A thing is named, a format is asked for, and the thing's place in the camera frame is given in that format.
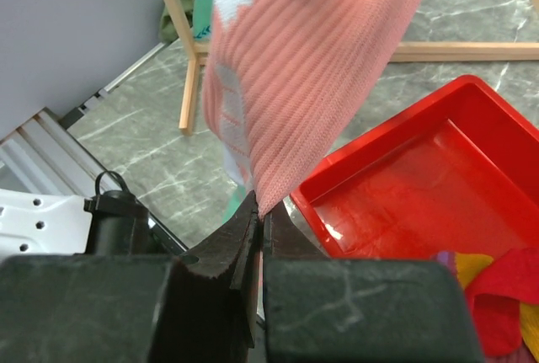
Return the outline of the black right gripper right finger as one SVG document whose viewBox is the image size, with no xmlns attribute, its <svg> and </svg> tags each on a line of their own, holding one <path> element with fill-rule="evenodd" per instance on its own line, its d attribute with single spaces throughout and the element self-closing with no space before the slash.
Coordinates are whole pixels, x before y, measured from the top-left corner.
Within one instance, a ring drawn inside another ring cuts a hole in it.
<svg viewBox="0 0 539 363">
<path fill-rule="evenodd" d="M 277 205 L 264 219 L 270 362 L 479 362 L 464 295 L 436 261 L 331 259 Z"/>
</svg>

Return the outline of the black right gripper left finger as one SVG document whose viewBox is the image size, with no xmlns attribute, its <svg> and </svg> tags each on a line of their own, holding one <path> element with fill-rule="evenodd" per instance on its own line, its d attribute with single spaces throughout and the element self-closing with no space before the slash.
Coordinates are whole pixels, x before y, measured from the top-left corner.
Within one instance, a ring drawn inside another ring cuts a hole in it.
<svg viewBox="0 0 539 363">
<path fill-rule="evenodd" d="M 1 359 L 244 362 L 254 345 L 258 273 L 254 195 L 179 255 L 1 260 Z"/>
</svg>

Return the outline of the red cat pattern sock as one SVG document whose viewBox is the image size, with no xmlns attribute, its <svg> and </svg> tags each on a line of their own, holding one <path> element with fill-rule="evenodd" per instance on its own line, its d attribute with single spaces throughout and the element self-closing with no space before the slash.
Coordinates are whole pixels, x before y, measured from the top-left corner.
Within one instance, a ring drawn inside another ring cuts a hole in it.
<svg viewBox="0 0 539 363">
<path fill-rule="evenodd" d="M 512 249 L 465 290 L 485 354 L 508 355 L 522 344 L 520 304 L 538 306 L 538 250 Z"/>
</svg>

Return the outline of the purple maroon sock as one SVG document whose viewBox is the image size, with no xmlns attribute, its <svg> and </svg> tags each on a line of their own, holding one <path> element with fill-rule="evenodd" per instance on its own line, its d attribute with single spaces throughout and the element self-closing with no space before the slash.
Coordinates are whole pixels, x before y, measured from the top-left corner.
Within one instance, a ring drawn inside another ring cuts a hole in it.
<svg viewBox="0 0 539 363">
<path fill-rule="evenodd" d="M 494 261 L 493 257 L 485 254 L 463 254 L 453 251 L 441 251 L 432 259 L 445 266 L 456 277 L 462 289 L 466 289 L 481 271 Z"/>
<path fill-rule="evenodd" d="M 522 336 L 521 346 L 508 355 L 487 357 L 486 362 L 515 362 L 536 363 L 538 362 L 538 306 L 520 304 L 520 331 Z"/>
</svg>

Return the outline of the pink ribbed sock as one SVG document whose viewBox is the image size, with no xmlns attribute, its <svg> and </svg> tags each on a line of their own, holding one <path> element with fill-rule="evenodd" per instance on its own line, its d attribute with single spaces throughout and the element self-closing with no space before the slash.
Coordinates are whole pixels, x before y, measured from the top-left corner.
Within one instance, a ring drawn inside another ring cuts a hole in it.
<svg viewBox="0 0 539 363">
<path fill-rule="evenodd" d="M 214 0 L 205 120 L 260 215 L 315 169 L 421 0 Z"/>
</svg>

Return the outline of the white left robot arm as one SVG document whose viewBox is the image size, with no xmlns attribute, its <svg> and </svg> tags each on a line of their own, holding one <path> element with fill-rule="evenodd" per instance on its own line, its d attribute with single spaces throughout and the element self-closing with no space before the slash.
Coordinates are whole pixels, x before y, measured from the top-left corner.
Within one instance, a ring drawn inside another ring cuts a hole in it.
<svg viewBox="0 0 539 363">
<path fill-rule="evenodd" d="M 1 190 L 1 260 L 30 254 L 186 251 L 114 171 L 98 175 L 90 197 Z"/>
</svg>

